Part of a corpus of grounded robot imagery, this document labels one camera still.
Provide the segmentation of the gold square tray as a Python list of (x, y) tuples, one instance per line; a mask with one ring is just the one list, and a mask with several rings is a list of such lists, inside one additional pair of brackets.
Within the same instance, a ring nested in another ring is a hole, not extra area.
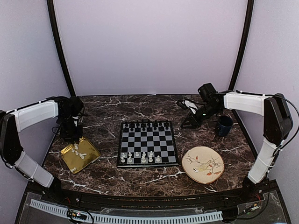
[(86, 137), (77, 144), (69, 144), (60, 155), (71, 173), (76, 174), (100, 158), (100, 152)]

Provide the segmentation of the black grey chessboard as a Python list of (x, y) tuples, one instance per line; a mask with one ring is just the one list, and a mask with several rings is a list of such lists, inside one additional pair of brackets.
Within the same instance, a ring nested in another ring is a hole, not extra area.
[[(132, 162), (128, 163), (128, 153), (131, 152)], [(142, 163), (142, 153), (146, 153), (146, 162)], [(121, 162), (122, 153), (125, 162)], [(161, 162), (156, 163), (160, 155)], [(178, 153), (174, 137), (172, 122), (141, 120), (135, 122), (122, 122), (120, 126), (119, 149), (117, 157), (118, 168), (145, 168), (145, 167), (171, 167), (179, 165)]]

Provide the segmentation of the white chess king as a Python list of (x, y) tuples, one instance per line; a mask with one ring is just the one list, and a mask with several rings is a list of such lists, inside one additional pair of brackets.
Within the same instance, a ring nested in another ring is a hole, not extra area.
[(142, 158), (141, 158), (141, 162), (142, 162), (142, 163), (145, 163), (145, 162), (146, 162), (146, 158), (145, 158), (144, 156), (142, 156)]

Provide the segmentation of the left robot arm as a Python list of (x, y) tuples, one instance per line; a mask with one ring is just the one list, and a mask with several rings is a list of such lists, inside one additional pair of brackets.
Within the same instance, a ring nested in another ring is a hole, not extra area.
[(61, 190), (61, 181), (31, 158), (21, 144), (23, 133), (42, 125), (50, 126), (50, 120), (58, 125), (58, 136), (78, 149), (83, 128), (79, 119), (85, 107), (78, 97), (50, 97), (36, 103), (0, 112), (0, 157), (9, 169), (16, 169), (30, 181), (48, 189), (47, 195), (55, 203), (63, 203), (66, 193)]

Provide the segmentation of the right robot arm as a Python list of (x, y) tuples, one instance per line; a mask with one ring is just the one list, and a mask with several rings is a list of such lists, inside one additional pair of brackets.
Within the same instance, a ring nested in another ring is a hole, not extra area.
[(211, 83), (198, 88), (202, 103), (190, 99), (178, 100), (177, 105), (189, 114), (181, 124), (183, 129), (195, 129), (204, 120), (223, 110), (237, 110), (258, 114), (263, 117), (263, 144), (247, 179), (253, 184), (260, 183), (275, 165), (275, 161), (289, 140), (287, 137), (293, 128), (289, 110), (291, 102), (283, 94), (258, 94), (243, 91), (218, 92)]

